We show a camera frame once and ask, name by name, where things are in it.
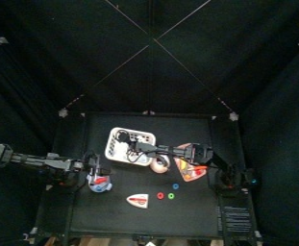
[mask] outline black tabletop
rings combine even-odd
[[[66,204],[68,209],[54,202],[44,205],[46,218],[50,218],[51,214],[55,219],[64,216],[63,221],[67,226],[56,230],[62,231],[63,228],[70,231],[70,234],[83,235],[218,236],[217,196],[209,188],[207,177],[185,182],[175,165],[167,173],[156,174],[148,166],[107,160],[104,149],[111,129],[120,127],[152,133],[156,144],[171,146],[189,142],[215,144],[222,150],[222,155],[230,160],[237,160],[242,158],[242,151],[239,151],[242,146],[237,139],[234,123],[223,118],[213,126],[211,117],[120,114],[68,117],[62,121],[58,130],[54,151],[72,158],[79,158],[86,150],[99,153],[102,165],[112,169],[114,188],[104,193],[95,193],[86,186],[74,199],[67,199],[68,202],[72,201],[70,207]],[[174,184],[179,185],[179,189],[173,188]],[[48,192],[50,197],[54,196],[54,192],[56,191]],[[166,197],[159,200],[158,192],[166,195],[174,193],[175,198]],[[150,195],[147,209],[132,207],[126,202],[130,195],[139,193]],[[54,231],[54,223],[43,222],[43,228],[46,231]]]

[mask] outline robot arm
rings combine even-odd
[[[4,167],[10,162],[28,166],[50,167],[64,172],[79,172],[84,168],[80,160],[62,158],[55,153],[48,153],[46,157],[24,155],[15,153],[10,145],[0,144],[0,167]]]
[[[242,188],[257,185],[253,170],[241,171],[237,164],[229,164],[207,144],[190,143],[185,149],[181,149],[135,141],[128,142],[128,147],[131,151],[144,153],[150,158],[156,157],[156,155],[170,155],[173,159],[181,158],[191,165],[214,166],[218,169],[214,188],[226,195],[234,195]]]

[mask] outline black curtain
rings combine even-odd
[[[0,45],[0,143],[16,152],[46,155],[52,146],[58,109]],[[8,166],[0,169],[0,245],[23,245],[32,229],[42,194],[42,177]]]
[[[243,113],[242,125],[249,163],[262,177],[259,229],[281,240],[275,245],[299,245],[299,54]]]

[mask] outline black mat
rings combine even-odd
[[[152,133],[156,144],[171,146],[189,142],[218,144],[219,141],[211,140],[210,122],[211,118],[199,117],[106,114],[90,114],[86,118],[78,116],[75,120],[70,118],[62,122],[55,152],[63,155],[70,153],[70,156],[79,158],[76,155],[82,152],[94,150],[102,154],[102,164],[114,171],[111,191],[94,193],[87,187],[79,191],[72,206],[70,234],[218,236],[217,197],[209,189],[206,177],[186,183],[177,166],[171,167],[168,173],[156,174],[150,167],[111,161],[104,157],[110,131],[114,127]],[[235,132],[230,133],[225,136],[226,139],[229,137],[234,139],[237,136]],[[174,183],[181,186],[178,190],[173,188]],[[158,200],[155,197],[158,192],[175,193],[175,199]],[[150,195],[147,209],[135,208],[126,202],[127,196],[139,193]]]

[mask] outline orange object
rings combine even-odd
[[[102,183],[104,183],[107,181],[107,178],[99,178],[99,179],[96,179],[95,180],[95,184],[98,185],[98,184],[102,184]]]
[[[202,169],[207,169],[206,165],[201,165],[201,166],[195,166],[187,169],[187,171],[195,171],[195,170],[202,170]]]

